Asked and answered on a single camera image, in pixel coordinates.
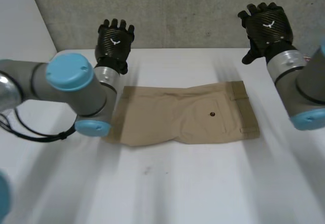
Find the light blue cap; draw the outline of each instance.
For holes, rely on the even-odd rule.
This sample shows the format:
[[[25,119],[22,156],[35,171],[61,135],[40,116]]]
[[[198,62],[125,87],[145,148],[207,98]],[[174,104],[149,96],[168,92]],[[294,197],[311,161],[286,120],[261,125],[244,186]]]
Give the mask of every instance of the light blue cap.
[[[111,125],[104,121],[80,120],[75,122],[75,129],[86,136],[103,137],[108,135]]]
[[[5,219],[11,207],[9,184],[0,173],[0,223]]]
[[[81,54],[62,54],[46,68],[46,80],[61,91],[78,91],[93,79],[94,72],[87,58]]]
[[[290,118],[298,130],[314,130],[325,127],[325,108],[305,111]]]

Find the white table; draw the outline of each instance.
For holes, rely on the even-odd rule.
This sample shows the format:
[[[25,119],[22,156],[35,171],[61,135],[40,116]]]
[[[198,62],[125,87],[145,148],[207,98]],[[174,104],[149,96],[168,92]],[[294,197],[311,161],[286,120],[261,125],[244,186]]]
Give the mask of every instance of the white table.
[[[95,64],[94,50],[59,54],[69,52]],[[75,133],[48,145],[23,142],[19,156],[8,156],[17,157],[17,164],[4,166],[15,190],[6,223],[324,223],[325,130],[295,130],[265,61],[242,65],[246,52],[132,50],[119,92],[124,85],[192,87],[243,80],[260,139],[131,148]],[[47,103],[47,109],[36,111],[36,103]],[[69,107],[59,103],[28,102],[21,114],[45,133],[67,129],[74,120]]]

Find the khaki shorts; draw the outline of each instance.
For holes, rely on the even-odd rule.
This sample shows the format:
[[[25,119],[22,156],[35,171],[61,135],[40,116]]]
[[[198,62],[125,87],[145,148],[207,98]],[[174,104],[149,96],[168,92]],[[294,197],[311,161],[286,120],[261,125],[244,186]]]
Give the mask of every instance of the khaki shorts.
[[[126,86],[112,126],[108,141],[130,146],[167,140],[218,144],[259,137],[242,81],[192,88]]]

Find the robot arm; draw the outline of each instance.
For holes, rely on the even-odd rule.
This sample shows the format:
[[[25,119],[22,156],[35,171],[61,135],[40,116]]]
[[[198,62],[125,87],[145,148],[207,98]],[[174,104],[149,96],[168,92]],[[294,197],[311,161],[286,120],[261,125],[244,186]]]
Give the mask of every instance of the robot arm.
[[[50,63],[0,61],[0,111],[26,100],[67,103],[77,114],[75,129],[87,136],[108,134],[120,74],[134,40],[134,27],[105,20],[99,28],[93,69],[80,54],[62,54]]]
[[[238,14],[251,44],[242,62],[250,64],[256,58],[266,58],[268,72],[296,129],[324,127],[325,44],[306,63],[292,45],[291,27],[281,7],[261,3],[247,8],[251,16],[245,11]]]

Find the carbon fiber glove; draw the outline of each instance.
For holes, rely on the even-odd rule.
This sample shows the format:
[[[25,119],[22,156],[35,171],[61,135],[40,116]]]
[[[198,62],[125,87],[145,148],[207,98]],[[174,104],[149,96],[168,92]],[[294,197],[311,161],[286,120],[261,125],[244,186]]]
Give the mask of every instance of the carbon fiber glove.
[[[292,44],[293,32],[282,7],[275,3],[268,6],[261,3],[257,7],[249,4],[247,9],[251,16],[246,11],[238,13],[250,41],[250,50],[243,57],[242,63],[247,65],[266,56],[268,48],[277,42]]]
[[[95,57],[98,63],[105,60],[112,63],[114,69],[121,74],[127,73],[126,59],[131,51],[131,43],[134,40],[134,26],[130,25],[126,30],[126,21],[121,20],[117,27],[117,19],[113,19],[111,26],[109,20],[98,29],[99,37],[95,48]]]

